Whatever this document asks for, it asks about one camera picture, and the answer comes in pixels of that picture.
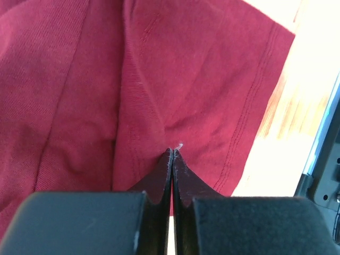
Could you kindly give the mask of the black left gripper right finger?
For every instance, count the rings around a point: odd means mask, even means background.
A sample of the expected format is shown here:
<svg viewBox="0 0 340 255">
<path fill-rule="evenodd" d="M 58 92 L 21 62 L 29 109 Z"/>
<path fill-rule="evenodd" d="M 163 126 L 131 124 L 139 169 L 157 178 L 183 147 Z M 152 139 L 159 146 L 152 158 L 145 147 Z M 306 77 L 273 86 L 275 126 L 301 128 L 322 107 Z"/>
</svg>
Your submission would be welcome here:
<svg viewBox="0 0 340 255">
<path fill-rule="evenodd" d="M 335 254 L 317 207 L 299 197 L 225 197 L 174 151 L 177 254 Z"/>
</svg>

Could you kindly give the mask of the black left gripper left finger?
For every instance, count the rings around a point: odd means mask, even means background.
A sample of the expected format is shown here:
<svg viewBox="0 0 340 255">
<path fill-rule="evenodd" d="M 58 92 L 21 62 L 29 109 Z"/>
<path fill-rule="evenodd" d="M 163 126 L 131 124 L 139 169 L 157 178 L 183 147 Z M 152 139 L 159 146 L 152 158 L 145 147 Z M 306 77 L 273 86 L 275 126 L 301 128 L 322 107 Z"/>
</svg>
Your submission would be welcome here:
<svg viewBox="0 0 340 255">
<path fill-rule="evenodd" d="M 166 254 L 173 152 L 126 192 L 36 192 L 1 254 Z"/>
</svg>

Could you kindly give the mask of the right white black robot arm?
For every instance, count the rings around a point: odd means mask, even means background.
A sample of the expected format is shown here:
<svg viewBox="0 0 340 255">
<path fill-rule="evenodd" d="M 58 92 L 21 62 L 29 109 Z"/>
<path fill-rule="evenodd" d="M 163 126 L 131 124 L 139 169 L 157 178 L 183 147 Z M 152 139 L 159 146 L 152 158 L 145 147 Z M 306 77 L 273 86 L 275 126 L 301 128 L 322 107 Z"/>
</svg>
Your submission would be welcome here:
<svg viewBox="0 0 340 255">
<path fill-rule="evenodd" d="M 295 190 L 321 212 L 339 252 L 339 76 Z"/>
</svg>

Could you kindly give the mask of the dark red t-shirt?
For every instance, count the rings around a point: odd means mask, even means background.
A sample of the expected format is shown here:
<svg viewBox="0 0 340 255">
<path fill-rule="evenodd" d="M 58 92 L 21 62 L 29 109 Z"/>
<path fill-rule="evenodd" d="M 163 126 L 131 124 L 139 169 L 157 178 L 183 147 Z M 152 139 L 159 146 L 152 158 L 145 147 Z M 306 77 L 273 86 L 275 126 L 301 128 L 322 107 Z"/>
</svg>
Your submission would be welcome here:
<svg viewBox="0 0 340 255">
<path fill-rule="evenodd" d="M 230 196 L 293 40 L 244 1 L 1 1 L 1 227 L 35 191 L 126 190 L 178 145 Z"/>
</svg>

